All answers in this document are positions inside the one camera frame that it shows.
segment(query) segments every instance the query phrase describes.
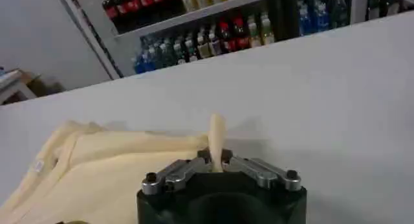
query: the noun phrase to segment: metal bolt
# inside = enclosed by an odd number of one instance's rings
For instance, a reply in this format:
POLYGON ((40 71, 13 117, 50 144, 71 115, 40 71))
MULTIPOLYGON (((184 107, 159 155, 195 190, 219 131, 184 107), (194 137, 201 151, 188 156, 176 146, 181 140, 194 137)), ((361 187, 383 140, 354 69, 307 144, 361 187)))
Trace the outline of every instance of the metal bolt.
POLYGON ((291 180, 298 179, 298 173, 295 170, 288 170, 286 177, 291 180))
POLYGON ((154 183, 157 180, 157 174, 156 173, 148 173, 146 179, 149 183, 154 183))

